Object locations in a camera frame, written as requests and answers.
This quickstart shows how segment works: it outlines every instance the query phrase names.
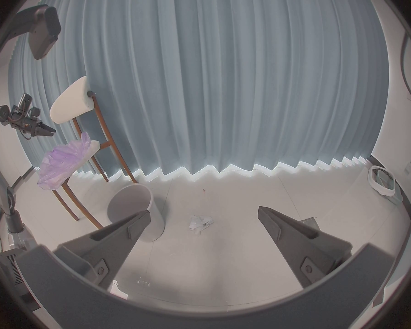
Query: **curtain fold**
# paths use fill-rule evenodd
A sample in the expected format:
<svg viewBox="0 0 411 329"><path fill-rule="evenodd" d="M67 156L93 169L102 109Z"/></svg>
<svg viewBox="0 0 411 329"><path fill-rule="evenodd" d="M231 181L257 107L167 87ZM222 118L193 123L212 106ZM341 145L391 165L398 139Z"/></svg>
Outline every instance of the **curtain fold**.
<svg viewBox="0 0 411 329"><path fill-rule="evenodd" d="M34 166L76 139L49 110L86 75L129 168L251 170L367 157L387 104L388 56L370 0L42 0L62 30L41 61L27 35L9 66L54 137L21 138ZM94 140L96 115L78 118ZM97 153L108 175L109 150ZM86 165L84 170L91 169Z"/></svg>

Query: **chair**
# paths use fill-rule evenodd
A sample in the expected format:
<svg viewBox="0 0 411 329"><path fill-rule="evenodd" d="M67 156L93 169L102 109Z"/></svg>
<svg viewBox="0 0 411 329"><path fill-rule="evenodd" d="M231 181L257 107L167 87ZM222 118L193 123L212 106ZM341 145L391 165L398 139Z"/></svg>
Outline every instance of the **chair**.
<svg viewBox="0 0 411 329"><path fill-rule="evenodd" d="M100 111L99 105L97 103L96 94L90 90L86 76L81 77L80 79L75 81L55 100L52 107L50 108L50 118L56 124L61 124L69 120L72 120L78 135L81 136L82 130L79 124L77 123L76 118L81 114L84 114L91 110L94 110L96 112L96 116L99 120L100 126L104 132L107 141L100 144L99 141L92 140L88 154L86 157L82 159L81 165L83 165L85 162L91 159L95 164L96 168L98 169L98 171L100 172L100 174L102 174L102 176L104 177L105 181L108 182L108 177L100 167L94 155L96 154L96 152L100 150L106 149L107 147L112 147L115 155L119 159L126 173L129 175L129 177L134 183L137 183L137 180L135 180L134 176L131 173L131 170L126 165L125 160L123 159L119 149L117 148L116 143L114 142L113 137L111 136L111 133L104 121L102 112ZM98 227L99 229L102 228L102 225L90 214L90 212L88 212L85 206L82 205L82 203L78 200L76 195L72 192L72 190L67 184L69 179L70 178L68 178L62 184L64 191L67 193L70 199L76 204L76 206L82 211L84 216L86 216L96 227ZM71 211L69 206L67 206L67 204L58 194L58 192L56 190L53 190L53 193L55 194L56 198L60 201L60 203L64 206L64 208L70 213L70 215L78 221L79 218L73 213L73 211Z"/></svg>

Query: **vent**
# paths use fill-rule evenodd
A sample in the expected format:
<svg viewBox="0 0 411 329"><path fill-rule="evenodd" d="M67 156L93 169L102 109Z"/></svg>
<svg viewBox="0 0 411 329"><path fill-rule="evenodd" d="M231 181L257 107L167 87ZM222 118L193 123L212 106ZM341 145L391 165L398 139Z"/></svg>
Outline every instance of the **vent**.
<svg viewBox="0 0 411 329"><path fill-rule="evenodd" d="M15 285L21 284L23 282L23 279L21 278L20 272L16 268L16 264L14 260L16 258L16 255L12 254L12 255L6 256L6 258L9 260L9 262L11 262L12 271L14 272L14 275L15 275Z"/></svg>

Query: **floor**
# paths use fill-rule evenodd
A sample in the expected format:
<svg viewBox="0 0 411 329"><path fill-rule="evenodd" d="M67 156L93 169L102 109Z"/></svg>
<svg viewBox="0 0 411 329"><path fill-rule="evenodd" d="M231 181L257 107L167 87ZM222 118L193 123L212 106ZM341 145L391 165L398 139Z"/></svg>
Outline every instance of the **floor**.
<svg viewBox="0 0 411 329"><path fill-rule="evenodd" d="M230 166L222 173L205 167L195 175L183 169L147 177L136 172L138 181L152 190L166 227L155 242L137 242L111 292L158 308L227 312L300 291L257 220L259 205L296 220L314 217L323 232L351 242L352 253L371 242L396 255L410 220L402 205L395 206L369 187L369 166L366 160L353 159L316 166L301 162L297 168L279 164L272 171ZM84 217L74 221L50 191L35 186L37 179L34 174L17 190L16 208L39 243L55 249L94 230ZM121 172L109 183L91 173L75 174L69 182L103 225L109 224L111 197L129 184ZM209 215L214 223L196 235L188 227L191 215Z"/></svg>

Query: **light under curtain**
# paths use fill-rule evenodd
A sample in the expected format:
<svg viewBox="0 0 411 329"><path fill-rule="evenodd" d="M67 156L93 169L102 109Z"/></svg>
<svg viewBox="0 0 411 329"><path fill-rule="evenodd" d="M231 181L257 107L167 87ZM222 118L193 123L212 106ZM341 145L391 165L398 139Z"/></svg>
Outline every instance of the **light under curtain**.
<svg viewBox="0 0 411 329"><path fill-rule="evenodd" d="M54 137L21 137L38 166L76 139L55 99L86 75L131 171L252 170L367 157L388 93L384 34L370 0L42 0L62 31L33 59L27 35L9 66L11 103L34 98ZM78 118L104 141L96 115ZM108 175L120 169L96 155Z"/></svg>

